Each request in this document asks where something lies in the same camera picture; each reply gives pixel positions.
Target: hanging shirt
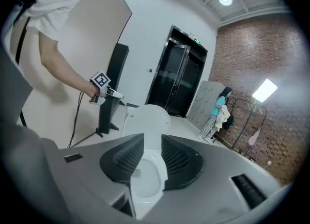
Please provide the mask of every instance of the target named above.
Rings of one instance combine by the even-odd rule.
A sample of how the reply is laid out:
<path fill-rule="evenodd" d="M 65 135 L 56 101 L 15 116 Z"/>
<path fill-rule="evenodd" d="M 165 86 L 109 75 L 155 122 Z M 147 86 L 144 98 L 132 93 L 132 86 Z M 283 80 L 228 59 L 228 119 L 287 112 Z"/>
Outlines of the hanging shirt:
<path fill-rule="evenodd" d="M 217 99 L 217 101 L 216 101 L 216 103 L 215 103 L 215 105 L 211 111 L 212 115 L 218 116 L 219 108 L 217 108 L 217 105 L 219 105 L 219 106 L 225 105 L 225 97 L 221 96 Z"/>
<path fill-rule="evenodd" d="M 80 0 L 36 0 L 24 16 L 31 19 L 27 25 L 27 30 L 38 34 L 43 33 L 52 40 L 59 40 L 59 33 L 65 25 L 70 10 Z"/>

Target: toilet seat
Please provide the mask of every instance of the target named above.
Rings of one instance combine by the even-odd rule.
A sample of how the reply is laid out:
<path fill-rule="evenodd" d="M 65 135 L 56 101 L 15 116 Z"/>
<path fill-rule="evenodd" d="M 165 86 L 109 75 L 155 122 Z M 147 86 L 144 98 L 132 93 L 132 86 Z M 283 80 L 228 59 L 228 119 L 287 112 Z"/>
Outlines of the toilet seat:
<path fill-rule="evenodd" d="M 161 135 L 168 133 L 170 126 L 170 116 L 160 106 L 143 105 L 128 111 L 122 137 L 144 134 L 143 156 L 130 179 L 131 197 L 138 220 L 163 196 L 168 174 L 161 157 Z"/>

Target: clothing rack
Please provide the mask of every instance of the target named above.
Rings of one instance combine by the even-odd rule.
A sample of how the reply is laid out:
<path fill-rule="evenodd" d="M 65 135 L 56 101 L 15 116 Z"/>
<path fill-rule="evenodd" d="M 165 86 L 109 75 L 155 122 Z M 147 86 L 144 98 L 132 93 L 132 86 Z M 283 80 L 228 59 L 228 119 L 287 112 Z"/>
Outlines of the clothing rack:
<path fill-rule="evenodd" d="M 253 110 L 254 110 L 254 108 L 255 108 L 255 106 L 256 106 L 256 103 L 255 103 L 255 102 L 250 102 L 250 101 L 244 100 L 244 99 L 242 99 L 242 98 L 235 98 L 235 99 L 234 99 L 234 103 L 233 103 L 233 105 L 232 105 L 231 115 L 233 115 L 233 110 L 235 109 L 235 106 L 236 106 L 236 103 L 237 103 L 238 100 L 251 103 L 251 104 L 253 104 L 253 106 L 252 106 L 252 108 L 251 108 L 251 112 L 250 112 L 250 114 L 249 114 L 249 116 L 248 116 L 248 118 L 247 118 L 247 121 L 246 121 L 245 125 L 243 126 L 243 128 L 242 128 L 240 134 L 238 135 L 238 137 L 237 137 L 237 139 L 236 139 L 236 141 L 231 145 L 231 148 L 230 148 L 230 149 L 235 149 L 235 146 L 238 144 L 239 139 L 240 139 L 240 137 L 241 137 L 241 135 L 242 135 L 244 129 L 246 128 L 246 126 L 247 126 L 247 124 L 248 124 L 248 121 L 250 120 L 250 118 L 251 118 L 251 116 L 252 116 L 252 113 L 253 113 Z M 262 121 L 262 124 L 261 124 L 261 128 L 262 128 L 263 125 L 264 125 L 265 119 L 266 119 L 266 117 L 267 117 L 267 108 L 264 107 L 264 106 L 260 106 L 260 107 L 263 108 L 263 109 L 265 109 L 265 113 L 264 113 L 264 116 L 263 116 L 263 121 Z M 246 151 L 246 153 L 244 154 L 244 156 L 250 151 L 250 149 L 251 149 L 252 147 L 253 147 L 253 146 L 251 146 L 251 147 Z"/>

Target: white wall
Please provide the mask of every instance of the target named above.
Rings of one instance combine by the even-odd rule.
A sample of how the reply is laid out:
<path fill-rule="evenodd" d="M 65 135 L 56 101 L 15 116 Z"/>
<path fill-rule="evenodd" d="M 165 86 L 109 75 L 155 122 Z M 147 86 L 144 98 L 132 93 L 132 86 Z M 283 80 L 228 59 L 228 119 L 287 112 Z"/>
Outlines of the white wall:
<path fill-rule="evenodd" d="M 131 16 L 123 0 L 81 0 L 70 12 L 62 30 L 59 50 L 69 64 L 85 79 L 99 70 L 106 71 L 114 47 Z M 24 21 L 12 34 L 11 51 L 15 54 Z M 34 90 L 24 108 L 29 128 L 41 137 L 53 139 L 59 148 L 70 141 L 79 92 L 66 86 L 41 65 L 38 36 L 27 33 L 20 57 L 25 78 Z M 77 119 L 77 142 L 94 132 L 99 106 L 84 96 Z"/>
<path fill-rule="evenodd" d="M 120 38 L 129 46 L 118 90 L 125 102 L 145 104 L 155 70 L 172 25 L 193 33 L 208 50 L 201 80 L 208 80 L 217 36 L 217 24 L 194 0 L 125 0 L 132 17 Z"/>

